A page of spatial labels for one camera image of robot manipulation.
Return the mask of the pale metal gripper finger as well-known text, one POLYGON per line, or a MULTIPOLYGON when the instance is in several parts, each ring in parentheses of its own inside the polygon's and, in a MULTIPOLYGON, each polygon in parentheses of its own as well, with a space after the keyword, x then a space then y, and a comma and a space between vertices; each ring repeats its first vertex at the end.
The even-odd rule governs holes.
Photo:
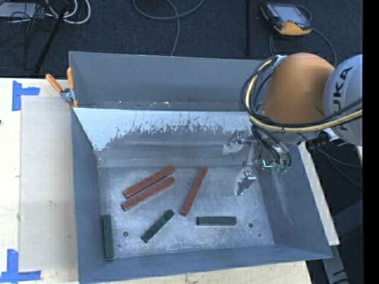
POLYGON ((236 130, 228 139, 227 143, 223 145, 222 153, 224 156, 237 153, 241 151, 247 143, 247 139, 243 137, 243 131, 236 130))
POLYGON ((243 195, 244 190, 249 189, 251 184, 256 181, 257 177, 254 171, 248 167, 243 168, 236 178, 236 195, 241 196, 243 195))

